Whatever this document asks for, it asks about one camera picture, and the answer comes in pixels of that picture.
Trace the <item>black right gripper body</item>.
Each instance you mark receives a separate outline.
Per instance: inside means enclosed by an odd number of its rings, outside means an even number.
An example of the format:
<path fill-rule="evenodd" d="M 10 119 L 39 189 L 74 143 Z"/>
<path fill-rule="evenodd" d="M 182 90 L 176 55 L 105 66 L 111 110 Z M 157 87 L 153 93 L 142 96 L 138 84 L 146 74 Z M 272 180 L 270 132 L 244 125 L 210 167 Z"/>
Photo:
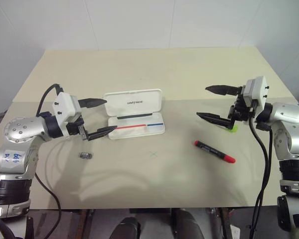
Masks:
<path fill-rule="evenodd" d="M 242 94 L 238 94 L 235 103 L 230 107 L 228 119 L 231 123 L 235 121 L 249 121 L 255 116 L 256 100 L 252 100 L 247 106 Z"/>

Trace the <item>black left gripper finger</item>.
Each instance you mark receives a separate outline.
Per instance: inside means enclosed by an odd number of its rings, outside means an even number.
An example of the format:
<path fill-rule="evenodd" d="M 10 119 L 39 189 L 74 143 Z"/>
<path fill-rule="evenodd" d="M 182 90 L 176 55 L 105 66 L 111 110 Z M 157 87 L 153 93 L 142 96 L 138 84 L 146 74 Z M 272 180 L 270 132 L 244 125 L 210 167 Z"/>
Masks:
<path fill-rule="evenodd" d="M 81 108 L 94 108 L 103 105 L 106 102 L 107 101 L 104 99 L 96 99 L 96 98 L 86 98 L 78 101 L 79 106 Z"/>
<path fill-rule="evenodd" d="M 103 127 L 103 128 L 97 129 L 96 132 L 87 133 L 86 134 L 87 140 L 88 141 L 92 141 L 92 140 L 104 137 L 104 136 L 108 135 L 109 133 L 111 133 L 112 131 L 114 131 L 116 128 L 117 128 L 116 125 L 107 126 L 107 127 Z"/>

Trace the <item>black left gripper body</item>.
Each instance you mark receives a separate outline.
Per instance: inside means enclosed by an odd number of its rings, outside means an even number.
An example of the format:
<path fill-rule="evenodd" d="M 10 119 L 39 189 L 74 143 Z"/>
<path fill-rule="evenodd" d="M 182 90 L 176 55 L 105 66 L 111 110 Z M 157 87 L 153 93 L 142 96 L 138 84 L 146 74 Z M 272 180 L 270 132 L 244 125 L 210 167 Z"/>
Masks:
<path fill-rule="evenodd" d="M 84 120 L 82 117 L 78 117 L 74 122 L 69 122 L 66 125 L 69 135 L 81 135 L 82 140 L 88 140 L 88 132 L 84 127 Z"/>

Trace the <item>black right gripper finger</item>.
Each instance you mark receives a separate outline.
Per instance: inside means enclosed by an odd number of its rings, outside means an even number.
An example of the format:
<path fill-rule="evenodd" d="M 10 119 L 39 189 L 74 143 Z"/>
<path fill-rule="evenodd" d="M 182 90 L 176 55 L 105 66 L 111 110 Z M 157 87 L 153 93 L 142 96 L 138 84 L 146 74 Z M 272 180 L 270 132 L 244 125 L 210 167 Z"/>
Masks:
<path fill-rule="evenodd" d="M 196 113 L 200 118 L 203 120 L 218 125 L 218 126 L 223 126 L 227 129 L 232 129 L 233 128 L 233 122 L 229 119 L 221 118 L 219 115 L 211 114 L 211 113 Z"/>
<path fill-rule="evenodd" d="M 239 95 L 242 91 L 242 87 L 233 87 L 227 85 L 213 85 L 205 88 L 206 90 L 218 94 L 218 95 Z"/>

